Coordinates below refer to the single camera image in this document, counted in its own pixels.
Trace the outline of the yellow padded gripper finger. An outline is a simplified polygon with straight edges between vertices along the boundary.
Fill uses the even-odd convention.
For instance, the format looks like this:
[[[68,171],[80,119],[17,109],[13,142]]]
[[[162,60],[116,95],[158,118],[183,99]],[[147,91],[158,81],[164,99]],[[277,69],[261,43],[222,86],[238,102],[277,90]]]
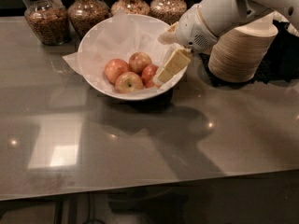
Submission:
[[[153,77],[154,84],[158,87],[170,87],[175,85],[191,61],[192,54],[186,49],[170,48]]]
[[[172,24],[166,31],[158,36],[158,41],[163,45],[174,44],[178,42],[176,28],[178,23]]]

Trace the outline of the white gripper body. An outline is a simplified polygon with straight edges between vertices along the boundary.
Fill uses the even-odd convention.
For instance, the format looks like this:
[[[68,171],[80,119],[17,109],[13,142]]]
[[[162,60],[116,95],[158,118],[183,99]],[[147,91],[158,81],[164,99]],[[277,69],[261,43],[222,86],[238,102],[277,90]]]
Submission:
[[[195,53],[202,53],[218,42],[207,27],[198,5],[192,6],[181,16],[175,34],[181,46]]]

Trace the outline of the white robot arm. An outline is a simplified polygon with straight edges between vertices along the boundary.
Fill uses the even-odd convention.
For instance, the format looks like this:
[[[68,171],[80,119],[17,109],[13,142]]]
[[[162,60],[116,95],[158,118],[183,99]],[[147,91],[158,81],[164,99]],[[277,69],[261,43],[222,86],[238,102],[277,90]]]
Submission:
[[[276,11],[299,28],[299,0],[202,0],[193,5],[158,40],[177,43],[200,53],[215,45],[235,27],[246,25]]]

